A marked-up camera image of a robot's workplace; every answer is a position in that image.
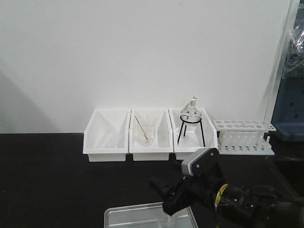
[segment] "black table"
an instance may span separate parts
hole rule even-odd
[[[302,143],[271,144],[276,153],[298,155]],[[156,177],[174,184],[181,171],[169,161],[89,162],[83,134],[0,135],[0,227],[102,228],[107,208],[159,202],[148,183]],[[288,193],[265,156],[221,155],[225,178],[236,186],[271,185]],[[200,228],[213,228],[214,215],[192,206]],[[222,220],[222,228],[239,226]]]

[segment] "white plastic tray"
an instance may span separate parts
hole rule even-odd
[[[125,161],[131,110],[94,110],[85,129],[83,154],[90,162]]]
[[[204,148],[200,124],[197,126],[191,127],[187,126],[186,135],[183,136],[184,129],[182,130],[182,136],[180,137],[180,142],[177,144],[177,139],[180,134],[180,127],[182,121],[180,120],[181,115],[180,109],[170,109],[170,118],[173,128],[173,144],[174,144],[174,152],[176,159],[184,160],[193,152],[200,148]],[[198,109],[202,113],[202,125],[205,137],[205,148],[212,148],[218,147],[218,140],[217,140],[217,131],[213,126],[212,121],[210,120],[206,110],[204,108]]]
[[[140,145],[136,141],[138,123],[134,116],[149,117],[155,125],[155,140],[150,146]],[[165,161],[173,152],[172,127],[169,112],[164,110],[132,110],[130,123],[130,153],[134,161]]]

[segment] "test tube rack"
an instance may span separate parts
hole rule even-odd
[[[251,120],[213,120],[213,123],[219,131],[220,154],[274,155],[270,136],[264,139],[264,133],[276,130],[271,123]]]

